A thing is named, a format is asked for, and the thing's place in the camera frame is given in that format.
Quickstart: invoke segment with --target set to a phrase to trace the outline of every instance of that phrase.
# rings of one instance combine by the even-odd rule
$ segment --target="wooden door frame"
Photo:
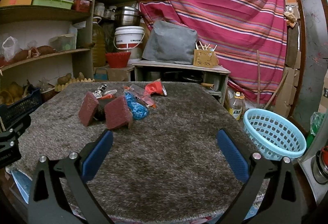
[[[298,10],[300,12],[300,51],[301,51],[301,66],[300,66],[300,77],[298,80],[298,85],[296,87],[296,93],[295,98],[293,101],[293,104],[291,106],[291,109],[288,114],[288,120],[292,122],[304,135],[306,135],[306,130],[293,118],[292,114],[294,112],[295,106],[298,102],[298,98],[300,96],[302,83],[303,83],[303,76],[304,76],[304,70],[305,70],[305,63],[306,63],[306,26],[305,26],[305,17],[304,17],[304,10],[302,5],[302,0],[297,0],[298,3]],[[323,10],[325,13],[326,18],[326,25],[327,25],[327,31],[328,31],[328,5],[327,0],[321,0]]]

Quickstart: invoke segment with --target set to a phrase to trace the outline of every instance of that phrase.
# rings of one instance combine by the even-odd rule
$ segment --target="curtain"
[[[143,2],[140,9],[150,29],[156,20],[165,20],[194,29],[203,43],[217,45],[220,65],[231,71],[228,84],[253,101],[259,50],[260,103],[266,103],[283,74],[284,5],[284,0],[166,0]]]

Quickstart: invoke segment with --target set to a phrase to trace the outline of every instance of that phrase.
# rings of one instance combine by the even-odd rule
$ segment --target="bolt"
[[[254,153],[253,154],[253,158],[260,159],[261,158],[261,154],[260,153]]]
[[[40,162],[43,163],[47,160],[47,157],[45,155],[43,155],[42,157],[40,157]]]
[[[69,154],[68,156],[70,159],[76,159],[77,158],[77,153],[76,152],[72,152]]]
[[[285,156],[285,157],[283,158],[283,161],[284,161],[285,163],[290,163],[290,158],[287,157],[287,156]]]

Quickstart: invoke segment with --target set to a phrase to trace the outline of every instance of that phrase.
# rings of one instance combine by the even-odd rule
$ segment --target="gray fabric cover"
[[[150,61],[193,64],[197,37],[195,30],[157,20],[142,58]]]
[[[32,124],[19,138],[17,168],[32,177],[38,159],[68,156],[95,141],[106,128],[84,127],[78,112],[87,91],[102,83],[74,83],[32,113]],[[106,82],[123,94],[128,82]],[[144,87],[145,83],[135,83]],[[237,121],[204,88],[193,83],[164,83],[168,96],[153,95],[157,108],[114,131],[114,143],[94,180],[92,194],[110,216],[139,222],[176,222],[223,213],[242,183],[236,180],[216,134],[226,128],[250,151],[255,146]],[[68,200],[76,201],[63,183]],[[263,190],[257,202],[261,201]]]

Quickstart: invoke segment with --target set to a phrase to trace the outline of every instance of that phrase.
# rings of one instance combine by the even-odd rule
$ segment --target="bottle label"
[[[241,109],[229,108],[229,113],[236,119],[240,119]]]

